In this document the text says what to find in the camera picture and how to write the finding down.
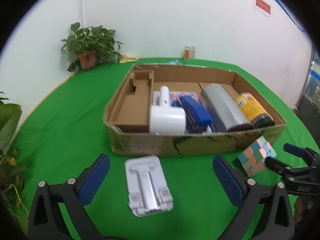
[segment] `white cylinder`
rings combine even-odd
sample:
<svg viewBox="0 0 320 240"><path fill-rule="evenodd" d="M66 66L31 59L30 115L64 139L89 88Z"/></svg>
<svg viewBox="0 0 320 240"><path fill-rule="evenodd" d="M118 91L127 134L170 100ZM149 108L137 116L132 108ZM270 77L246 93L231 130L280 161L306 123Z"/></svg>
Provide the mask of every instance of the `white cylinder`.
<svg viewBox="0 0 320 240"><path fill-rule="evenodd" d="M149 128L151 134L183 134L186 113L181 107L151 106Z"/></svg>
<svg viewBox="0 0 320 240"><path fill-rule="evenodd" d="M167 86L160 87L159 106L170 107L170 92Z"/></svg>

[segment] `blue gripper pad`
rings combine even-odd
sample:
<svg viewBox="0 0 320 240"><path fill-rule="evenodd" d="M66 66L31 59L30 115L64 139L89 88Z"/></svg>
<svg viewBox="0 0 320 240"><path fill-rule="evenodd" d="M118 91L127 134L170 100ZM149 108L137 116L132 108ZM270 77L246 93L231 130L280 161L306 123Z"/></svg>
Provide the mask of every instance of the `blue gripper pad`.
<svg viewBox="0 0 320 240"><path fill-rule="evenodd" d="M233 169L222 155L213 158L212 168L232 205L242 207L247 194L245 177Z"/></svg>
<svg viewBox="0 0 320 240"><path fill-rule="evenodd" d="M208 126L212 123L212 118L207 110L191 96L184 96L180 98L180 101L186 111L192 116L196 125Z"/></svg>
<svg viewBox="0 0 320 240"><path fill-rule="evenodd" d="M106 154L101 154L93 163L93 165L87 169L89 169L88 175L86 174L86 178L79 189L79 203L82 207L91 203L101 183L109 172L109 156Z"/></svg>
<svg viewBox="0 0 320 240"><path fill-rule="evenodd" d="M304 157L304 148L300 148L300 147L297 147L297 146L294 146L290 143L285 143L283 145L283 150L288 152L288 153L291 153L297 157Z"/></svg>

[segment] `silver cylinder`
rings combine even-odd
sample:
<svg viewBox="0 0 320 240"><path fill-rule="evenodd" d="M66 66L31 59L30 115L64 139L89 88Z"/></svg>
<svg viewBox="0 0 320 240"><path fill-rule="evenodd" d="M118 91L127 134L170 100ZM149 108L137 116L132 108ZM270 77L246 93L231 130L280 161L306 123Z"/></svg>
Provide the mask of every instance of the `silver cylinder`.
<svg viewBox="0 0 320 240"><path fill-rule="evenodd" d="M220 84L210 84L200 94L200 102L213 119L216 132L233 132L253 129L229 93Z"/></svg>

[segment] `flower pot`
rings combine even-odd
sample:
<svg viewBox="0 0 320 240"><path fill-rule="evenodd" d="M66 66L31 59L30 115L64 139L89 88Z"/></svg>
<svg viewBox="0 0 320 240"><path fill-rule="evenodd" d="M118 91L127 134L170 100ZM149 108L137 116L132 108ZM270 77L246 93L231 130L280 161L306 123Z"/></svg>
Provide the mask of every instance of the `flower pot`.
<svg viewBox="0 0 320 240"><path fill-rule="evenodd" d="M87 56L83 55L82 53L77 54L77 57L83 70L91 69L96 65L96 54L94 51L92 51Z"/></svg>

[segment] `puzzle cube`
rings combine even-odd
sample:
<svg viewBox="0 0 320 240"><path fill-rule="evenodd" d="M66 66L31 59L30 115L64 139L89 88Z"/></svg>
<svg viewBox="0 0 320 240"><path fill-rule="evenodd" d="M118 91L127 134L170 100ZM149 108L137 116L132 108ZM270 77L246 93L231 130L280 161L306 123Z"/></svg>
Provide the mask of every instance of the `puzzle cube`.
<svg viewBox="0 0 320 240"><path fill-rule="evenodd" d="M264 162L267 157L275 158L276 152L270 143L260 136L238 156L238 159L251 177L266 168Z"/></svg>

